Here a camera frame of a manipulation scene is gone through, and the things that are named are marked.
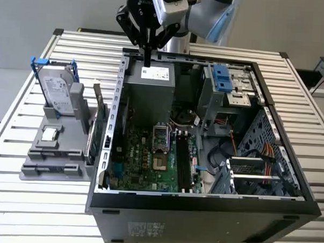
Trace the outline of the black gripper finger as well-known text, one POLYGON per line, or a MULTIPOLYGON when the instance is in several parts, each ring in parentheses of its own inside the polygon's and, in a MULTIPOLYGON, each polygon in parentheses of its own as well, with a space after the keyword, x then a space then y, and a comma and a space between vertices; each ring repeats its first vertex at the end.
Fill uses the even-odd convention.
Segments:
POLYGON ((159 34, 156 34, 156 26, 152 26, 150 28, 147 67, 150 67, 152 51, 164 47, 179 29, 180 23, 174 23, 166 26, 166 28, 159 34))
POLYGON ((129 17, 129 7, 121 6, 117 11, 116 19, 118 24, 121 26, 123 31, 126 33, 129 40, 133 45, 138 45, 140 49, 143 50, 143 64, 144 67, 148 67, 148 34, 147 27, 145 25, 145 15, 141 9, 133 14, 135 21, 139 27, 137 29, 134 23, 129 17))

